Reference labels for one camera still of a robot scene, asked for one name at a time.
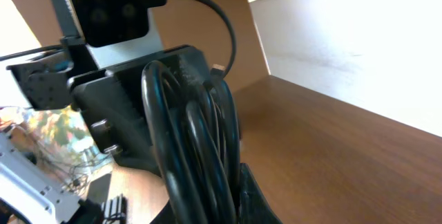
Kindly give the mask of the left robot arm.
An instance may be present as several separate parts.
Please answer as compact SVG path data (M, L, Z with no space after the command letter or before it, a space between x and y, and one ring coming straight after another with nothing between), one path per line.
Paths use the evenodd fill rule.
M58 48L41 59L10 66L36 110L72 106L102 153L131 169L158 175L142 105L142 70L161 61L179 78L209 76L201 50L189 45L98 68L85 46ZM46 176L7 137L1 137L1 202L26 223L97 223L98 204Z

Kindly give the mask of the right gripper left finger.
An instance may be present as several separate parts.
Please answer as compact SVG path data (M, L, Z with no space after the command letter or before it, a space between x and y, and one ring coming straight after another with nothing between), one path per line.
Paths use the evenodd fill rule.
M169 201L150 224L176 224L176 218Z

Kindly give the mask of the black cable silver plug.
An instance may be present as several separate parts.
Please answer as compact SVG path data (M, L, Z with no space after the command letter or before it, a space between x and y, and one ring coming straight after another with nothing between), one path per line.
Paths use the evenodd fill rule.
M223 77L185 85L154 61L142 71L142 101L176 221L237 223L239 124Z

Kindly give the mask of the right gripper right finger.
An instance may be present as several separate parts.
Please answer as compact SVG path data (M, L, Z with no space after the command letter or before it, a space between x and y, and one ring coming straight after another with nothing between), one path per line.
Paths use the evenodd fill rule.
M270 208L249 166L240 164L239 224L282 224Z

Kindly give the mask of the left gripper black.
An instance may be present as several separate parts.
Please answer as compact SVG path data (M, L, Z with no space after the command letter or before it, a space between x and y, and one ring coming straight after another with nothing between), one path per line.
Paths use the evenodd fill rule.
M142 102L142 71L162 62L179 83L203 82L210 72L203 52L190 45L98 68L85 46L35 62L7 66L33 109L79 111L100 152L121 167L160 175Z

